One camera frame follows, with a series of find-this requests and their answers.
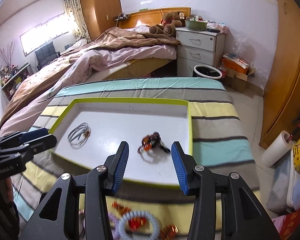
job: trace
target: window frame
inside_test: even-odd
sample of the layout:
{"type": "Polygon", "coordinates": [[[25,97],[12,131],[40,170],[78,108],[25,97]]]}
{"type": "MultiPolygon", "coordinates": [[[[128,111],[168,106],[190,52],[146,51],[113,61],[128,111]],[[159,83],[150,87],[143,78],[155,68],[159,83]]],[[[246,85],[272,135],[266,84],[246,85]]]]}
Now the window frame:
{"type": "MultiPolygon", "coordinates": [[[[57,18],[57,17],[59,17],[60,15],[63,15],[63,14],[65,15],[66,13],[65,13],[65,12],[64,12],[64,13],[60,13],[60,14],[58,14],[58,15],[52,17],[52,18],[49,18],[49,19],[46,20],[45,22],[39,23],[39,24],[37,24],[36,26],[30,28],[29,30],[31,30],[31,29],[33,29],[33,28],[36,28],[36,27],[38,27],[38,26],[45,25],[45,24],[47,24],[49,21],[51,21],[51,20],[53,20],[54,18],[57,18]]],[[[30,52],[27,53],[27,54],[25,53],[25,50],[24,50],[24,48],[23,48],[22,41],[21,41],[21,36],[24,35],[25,33],[21,34],[21,35],[19,36],[19,38],[20,38],[20,43],[21,43],[21,47],[22,47],[23,54],[25,55],[25,57],[27,57],[27,56],[29,56],[32,52],[36,51],[37,49],[42,48],[43,46],[47,45],[48,43],[50,43],[50,42],[53,41],[54,39],[56,39],[56,38],[58,38],[58,37],[60,37],[60,36],[62,36],[62,35],[64,35],[64,34],[66,34],[66,33],[69,33],[69,31],[67,31],[67,32],[65,32],[65,33],[62,33],[62,34],[60,34],[60,35],[58,35],[58,36],[52,38],[51,40],[46,41],[44,44],[42,44],[42,45],[40,45],[39,47],[33,49],[32,51],[30,51],[30,52]]]]}

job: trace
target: human hand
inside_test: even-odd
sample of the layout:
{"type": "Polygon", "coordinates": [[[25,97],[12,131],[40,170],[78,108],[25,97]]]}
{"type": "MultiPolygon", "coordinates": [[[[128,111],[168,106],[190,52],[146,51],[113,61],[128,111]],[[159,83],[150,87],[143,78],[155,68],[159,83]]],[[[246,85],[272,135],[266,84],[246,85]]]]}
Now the human hand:
{"type": "Polygon", "coordinates": [[[13,201],[13,188],[12,188],[12,181],[11,178],[6,178],[6,187],[7,187],[7,195],[10,202],[13,201]]]}

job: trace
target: blue gripper pad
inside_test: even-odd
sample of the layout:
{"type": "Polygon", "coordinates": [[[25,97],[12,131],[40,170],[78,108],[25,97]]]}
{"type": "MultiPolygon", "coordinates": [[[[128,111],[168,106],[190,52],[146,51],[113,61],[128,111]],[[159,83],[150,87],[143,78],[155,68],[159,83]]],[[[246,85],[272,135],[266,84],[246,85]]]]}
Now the blue gripper pad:
{"type": "Polygon", "coordinates": [[[48,130],[46,128],[41,128],[41,129],[38,129],[38,130],[34,130],[34,131],[31,131],[31,132],[27,132],[27,133],[24,133],[19,142],[20,143],[26,143],[28,141],[32,141],[34,139],[38,139],[42,136],[45,136],[45,135],[48,135],[48,130]]]}
{"type": "Polygon", "coordinates": [[[129,145],[127,142],[121,142],[119,149],[122,148],[121,150],[121,155],[117,164],[117,167],[114,171],[114,175],[113,175],[113,184],[112,184],[112,192],[113,194],[116,194],[122,179],[123,179],[123,175],[124,175],[124,171],[126,170],[126,166],[127,166],[127,162],[128,162],[128,157],[129,157],[129,145]]]}
{"type": "Polygon", "coordinates": [[[184,154],[181,145],[179,142],[174,142],[171,146],[171,157],[173,161],[174,168],[176,170],[176,174],[178,177],[179,185],[181,190],[185,195],[189,192],[189,186],[188,186],[188,174],[186,172],[186,168],[183,164],[182,158],[180,154],[184,154]]]}

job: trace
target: patterned curtain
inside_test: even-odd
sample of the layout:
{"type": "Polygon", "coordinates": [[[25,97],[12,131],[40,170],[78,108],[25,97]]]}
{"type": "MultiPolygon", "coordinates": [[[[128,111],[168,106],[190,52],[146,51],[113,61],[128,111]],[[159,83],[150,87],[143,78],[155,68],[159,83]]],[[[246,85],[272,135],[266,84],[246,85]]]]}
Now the patterned curtain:
{"type": "Polygon", "coordinates": [[[70,20],[73,21],[73,34],[77,41],[80,39],[87,39],[91,41],[86,23],[83,18],[80,0],[63,0],[65,13],[70,20]]]}

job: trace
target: white paper roll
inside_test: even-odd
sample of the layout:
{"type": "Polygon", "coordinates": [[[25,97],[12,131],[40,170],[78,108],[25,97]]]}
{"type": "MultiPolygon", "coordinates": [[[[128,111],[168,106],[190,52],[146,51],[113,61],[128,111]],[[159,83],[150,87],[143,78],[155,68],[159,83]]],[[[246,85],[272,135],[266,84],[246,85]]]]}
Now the white paper roll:
{"type": "Polygon", "coordinates": [[[288,150],[292,148],[293,142],[286,142],[289,136],[290,134],[288,132],[282,131],[268,149],[265,150],[262,155],[262,162],[266,167],[270,167],[275,164],[288,150]]]}

